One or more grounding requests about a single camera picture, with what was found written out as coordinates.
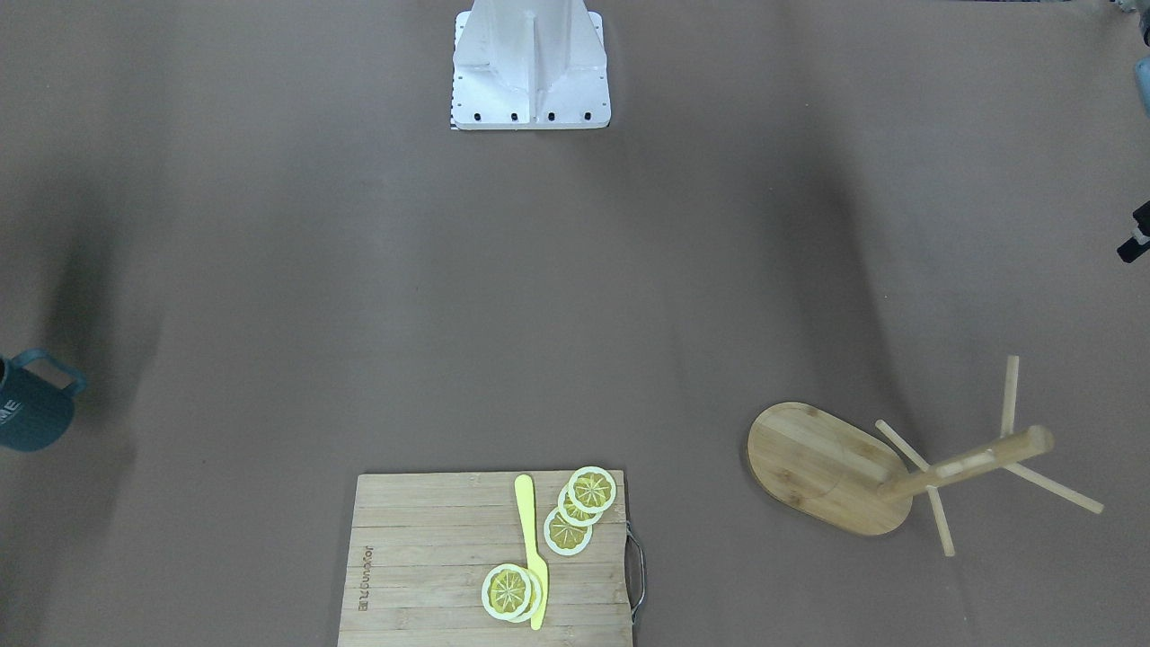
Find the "lemon slice stack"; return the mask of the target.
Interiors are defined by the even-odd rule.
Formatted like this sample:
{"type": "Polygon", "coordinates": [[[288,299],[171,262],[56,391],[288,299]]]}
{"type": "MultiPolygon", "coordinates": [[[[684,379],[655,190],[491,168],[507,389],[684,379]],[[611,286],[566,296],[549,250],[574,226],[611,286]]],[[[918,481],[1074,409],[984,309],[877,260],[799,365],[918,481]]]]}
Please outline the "lemon slice stack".
{"type": "Polygon", "coordinates": [[[568,524],[578,527],[588,527],[601,519],[603,513],[586,513],[580,510],[570,496],[570,488],[564,486],[557,500],[558,516],[567,521],[568,524]]]}
{"type": "Polygon", "coordinates": [[[560,509],[555,508],[544,519],[544,541],[555,555],[578,555],[590,544],[593,536],[593,525],[574,525],[560,511],[560,509]]]}

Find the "lemon slice lower stack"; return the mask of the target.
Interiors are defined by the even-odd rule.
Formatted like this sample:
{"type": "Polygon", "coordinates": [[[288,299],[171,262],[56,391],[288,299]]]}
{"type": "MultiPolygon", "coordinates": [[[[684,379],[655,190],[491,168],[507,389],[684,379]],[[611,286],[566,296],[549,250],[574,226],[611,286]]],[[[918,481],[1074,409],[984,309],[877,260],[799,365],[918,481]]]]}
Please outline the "lemon slice lower stack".
{"type": "Polygon", "coordinates": [[[555,508],[544,519],[544,541],[555,555],[578,555],[590,544],[593,536],[593,525],[574,525],[560,511],[560,509],[555,508]]]}

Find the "lemon slice top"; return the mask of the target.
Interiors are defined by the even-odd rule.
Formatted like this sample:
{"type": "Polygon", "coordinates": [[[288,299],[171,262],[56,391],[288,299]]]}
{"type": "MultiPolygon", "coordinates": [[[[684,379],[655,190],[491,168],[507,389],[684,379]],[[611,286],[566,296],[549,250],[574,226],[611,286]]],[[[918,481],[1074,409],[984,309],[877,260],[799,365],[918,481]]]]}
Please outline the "lemon slice top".
{"type": "Polygon", "coordinates": [[[567,483],[568,496],[580,513],[607,511],[618,496],[615,477],[599,465],[584,465],[572,473],[567,483]]]}

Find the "yellow plastic knife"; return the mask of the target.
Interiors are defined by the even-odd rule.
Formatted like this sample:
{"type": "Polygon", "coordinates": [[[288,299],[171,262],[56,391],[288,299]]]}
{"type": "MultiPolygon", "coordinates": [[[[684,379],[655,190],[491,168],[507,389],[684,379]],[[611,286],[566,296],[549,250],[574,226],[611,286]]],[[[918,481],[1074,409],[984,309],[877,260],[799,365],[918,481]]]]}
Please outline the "yellow plastic knife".
{"type": "Polygon", "coordinates": [[[530,473],[519,473],[515,476],[514,492],[523,545],[526,545],[526,565],[528,565],[528,570],[540,581],[539,606],[529,619],[531,630],[539,631],[543,627],[549,604],[550,581],[549,565],[540,556],[538,548],[539,524],[537,521],[537,508],[535,507],[535,483],[532,476],[530,473]]]}

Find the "wooden cup storage rack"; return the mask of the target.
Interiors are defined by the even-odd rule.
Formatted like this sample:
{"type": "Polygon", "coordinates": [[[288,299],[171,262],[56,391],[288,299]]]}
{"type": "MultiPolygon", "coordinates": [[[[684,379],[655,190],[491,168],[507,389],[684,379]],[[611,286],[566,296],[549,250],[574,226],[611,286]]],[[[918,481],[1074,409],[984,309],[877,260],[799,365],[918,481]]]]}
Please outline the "wooden cup storage rack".
{"type": "Polygon", "coordinates": [[[953,459],[927,462],[885,421],[875,422],[882,436],[876,439],[814,405],[784,402],[760,413],[747,431],[750,472],[773,499],[858,536],[895,531],[923,494],[946,557],[956,548],[940,490],[999,468],[1084,510],[1104,513],[1101,501],[1023,465],[1052,450],[1053,436],[1040,425],[1015,430],[1019,375],[1020,359],[1010,355],[999,436],[953,459]]]}

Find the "bamboo cutting board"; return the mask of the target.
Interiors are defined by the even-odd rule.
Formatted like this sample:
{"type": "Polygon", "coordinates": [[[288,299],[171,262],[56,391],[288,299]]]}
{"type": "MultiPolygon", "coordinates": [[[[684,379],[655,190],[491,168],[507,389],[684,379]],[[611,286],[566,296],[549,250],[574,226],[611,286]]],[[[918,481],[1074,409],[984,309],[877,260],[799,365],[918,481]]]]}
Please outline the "bamboo cutting board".
{"type": "Polygon", "coordinates": [[[350,521],[342,592],[342,646],[632,646],[643,599],[624,472],[586,549],[558,555],[544,521],[572,468],[531,473],[537,550],[549,565],[538,627],[492,617],[486,573],[529,565],[514,482],[518,472],[363,473],[350,521]]]}

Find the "white metal mounting base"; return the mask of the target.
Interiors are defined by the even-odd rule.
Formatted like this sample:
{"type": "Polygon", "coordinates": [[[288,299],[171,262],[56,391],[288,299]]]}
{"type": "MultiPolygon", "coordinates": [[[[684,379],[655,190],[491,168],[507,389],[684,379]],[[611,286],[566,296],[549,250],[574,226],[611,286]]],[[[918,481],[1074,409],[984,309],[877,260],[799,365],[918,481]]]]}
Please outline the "white metal mounting base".
{"type": "Polygon", "coordinates": [[[604,26],[583,1],[476,1],[458,13],[448,124],[463,131],[608,128],[604,26]]]}

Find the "lemon slice middle stack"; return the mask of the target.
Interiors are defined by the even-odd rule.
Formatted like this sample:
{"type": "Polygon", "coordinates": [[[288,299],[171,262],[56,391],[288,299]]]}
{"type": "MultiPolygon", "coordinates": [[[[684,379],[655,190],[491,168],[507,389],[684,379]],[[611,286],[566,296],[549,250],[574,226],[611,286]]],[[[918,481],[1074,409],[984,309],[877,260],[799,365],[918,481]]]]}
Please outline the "lemon slice middle stack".
{"type": "Polygon", "coordinates": [[[578,527],[588,527],[601,519],[603,513],[586,513],[580,510],[570,496],[570,488],[564,486],[557,500],[558,516],[567,521],[568,524],[578,527]]]}

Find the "dark teal ribbed mug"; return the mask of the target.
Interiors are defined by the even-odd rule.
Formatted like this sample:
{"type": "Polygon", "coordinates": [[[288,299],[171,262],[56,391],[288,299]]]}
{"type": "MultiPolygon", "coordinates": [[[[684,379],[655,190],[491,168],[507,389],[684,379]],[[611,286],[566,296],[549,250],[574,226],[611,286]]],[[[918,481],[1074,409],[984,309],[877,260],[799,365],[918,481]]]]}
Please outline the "dark teal ribbed mug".
{"type": "Polygon", "coordinates": [[[13,450],[43,450],[57,442],[75,417],[75,398],[87,386],[86,375],[49,355],[48,351],[22,351],[3,357],[1,385],[1,446],[13,450]],[[71,377],[70,384],[54,386],[28,367],[47,361],[71,377]]]}

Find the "lemon slice under pair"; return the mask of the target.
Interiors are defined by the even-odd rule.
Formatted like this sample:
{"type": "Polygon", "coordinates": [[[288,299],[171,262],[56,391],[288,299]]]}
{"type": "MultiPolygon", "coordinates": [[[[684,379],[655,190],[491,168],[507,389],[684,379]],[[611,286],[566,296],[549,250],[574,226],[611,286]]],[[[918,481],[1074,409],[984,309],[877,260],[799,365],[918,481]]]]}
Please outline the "lemon slice under pair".
{"type": "Polygon", "coordinates": [[[528,581],[530,584],[530,596],[528,606],[526,606],[526,610],[518,614],[518,616],[509,618],[509,623],[513,624],[521,624],[530,621],[534,617],[534,614],[538,611],[543,602],[544,585],[540,579],[537,577],[537,573],[534,573],[531,570],[526,570],[526,573],[528,573],[528,581]]]}

